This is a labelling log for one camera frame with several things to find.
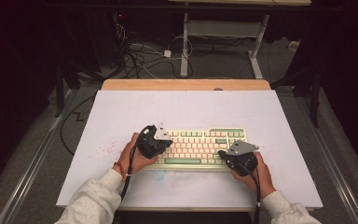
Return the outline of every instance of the hand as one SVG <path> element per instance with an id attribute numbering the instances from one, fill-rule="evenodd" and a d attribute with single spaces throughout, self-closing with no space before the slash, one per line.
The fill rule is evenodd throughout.
<path id="1" fill-rule="evenodd" d="M 130 152 L 131 149 L 133 148 L 133 146 L 135 146 L 136 143 L 136 139 L 138 138 L 138 133 L 134 133 L 132 135 L 132 139 L 131 141 L 124 147 L 123 151 L 121 152 L 120 158 L 118 159 L 118 161 L 120 161 L 123 169 L 124 169 L 124 173 L 128 172 L 128 168 L 130 165 Z M 139 152 L 139 149 L 136 148 L 135 149 L 135 154 L 133 156 L 133 161 L 132 161 L 132 174 L 135 174 L 136 172 L 142 170 L 146 165 L 151 165 L 156 163 L 157 160 L 157 156 L 153 157 L 152 159 L 148 159 L 146 157 L 144 157 L 141 152 Z M 113 166 L 113 169 L 116 170 L 119 174 L 121 174 L 120 172 L 120 168 L 117 164 L 115 164 Z"/>
<path id="2" fill-rule="evenodd" d="M 252 174 L 255 176 L 255 179 L 257 179 L 257 173 L 258 178 L 260 180 L 260 190 L 261 190 L 261 199 L 264 199 L 267 197 L 270 193 L 275 191 L 276 189 L 272 185 L 272 178 L 271 173 L 269 172 L 269 167 L 264 163 L 263 157 L 259 152 L 254 152 L 255 157 L 257 158 L 257 171 L 254 170 Z M 242 183 L 244 183 L 253 193 L 256 193 L 256 187 L 254 180 L 249 176 L 240 176 L 237 174 L 237 172 L 231 170 L 232 175 L 234 178 Z"/>

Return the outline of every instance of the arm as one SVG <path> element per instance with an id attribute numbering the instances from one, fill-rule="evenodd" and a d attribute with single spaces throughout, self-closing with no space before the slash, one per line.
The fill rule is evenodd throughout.
<path id="1" fill-rule="evenodd" d="M 135 133 L 118 159 L 125 174 L 130 163 L 130 151 L 135 146 L 137 137 L 138 133 Z M 156 159 L 149 160 L 136 149 L 132 173 L 135 174 L 146 165 L 155 163 Z M 122 183 L 120 167 L 115 163 L 113 168 L 109 169 L 101 179 L 88 180 L 74 193 L 63 211 L 62 217 L 56 223 L 112 223 L 114 213 L 121 203 L 119 191 L 122 188 Z"/>
<path id="2" fill-rule="evenodd" d="M 314 217 L 310 216 L 307 209 L 300 203 L 290 204 L 284 196 L 277 191 L 273 184 L 269 167 L 264 163 L 259 152 L 255 152 L 257 157 L 257 171 L 253 174 L 259 178 L 261 199 L 269 214 L 272 217 L 271 223 L 320 223 Z M 244 183 L 252 192 L 256 192 L 255 182 L 250 176 L 240 176 L 235 171 L 231 171 L 234 178 Z"/>

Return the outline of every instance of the person's left hand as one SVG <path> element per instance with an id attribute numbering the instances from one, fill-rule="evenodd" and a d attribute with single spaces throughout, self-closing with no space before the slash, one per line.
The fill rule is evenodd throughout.
<path id="1" fill-rule="evenodd" d="M 136 139 L 138 138 L 138 133 L 134 133 L 132 135 L 132 139 L 131 141 L 124 147 L 123 151 L 121 152 L 120 158 L 118 159 L 118 161 L 120 161 L 124 173 L 128 172 L 128 168 L 130 165 L 130 152 L 131 149 L 133 148 L 133 146 L 135 146 L 136 143 Z M 152 159 L 148 159 L 146 157 L 144 157 L 141 152 L 139 152 L 139 149 L 136 148 L 135 149 L 135 154 L 133 156 L 133 161 L 132 161 L 132 174 L 135 174 L 136 172 L 142 170 L 146 165 L 151 165 L 156 163 L 156 160 L 158 159 L 158 157 L 153 157 Z M 116 170 L 119 174 L 121 174 L 120 172 L 120 167 L 115 164 L 113 166 L 113 169 Z"/>

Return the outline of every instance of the wooden tabletop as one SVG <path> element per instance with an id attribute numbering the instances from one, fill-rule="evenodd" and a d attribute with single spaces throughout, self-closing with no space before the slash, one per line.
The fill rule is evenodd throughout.
<path id="1" fill-rule="evenodd" d="M 102 91 L 268 91 L 263 79 L 107 79 Z"/>
<path id="2" fill-rule="evenodd" d="M 169 0 L 184 3 L 212 3 L 212 4 L 241 4 L 241 5 L 265 5 L 265 6 L 309 6 L 310 0 Z"/>

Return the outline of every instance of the glove-like device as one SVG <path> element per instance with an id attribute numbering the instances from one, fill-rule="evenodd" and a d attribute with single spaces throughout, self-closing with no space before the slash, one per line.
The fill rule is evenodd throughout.
<path id="1" fill-rule="evenodd" d="M 240 176 L 246 176 L 257 167 L 257 158 L 253 151 L 258 150 L 258 146 L 235 141 L 227 150 L 219 150 L 219 156 L 226 162 L 228 168 L 237 172 Z"/>
<path id="2" fill-rule="evenodd" d="M 159 124 L 158 128 L 155 125 L 149 125 L 139 134 L 136 144 L 143 156 L 152 159 L 163 153 L 165 148 L 172 144 L 172 140 L 162 124 Z"/>

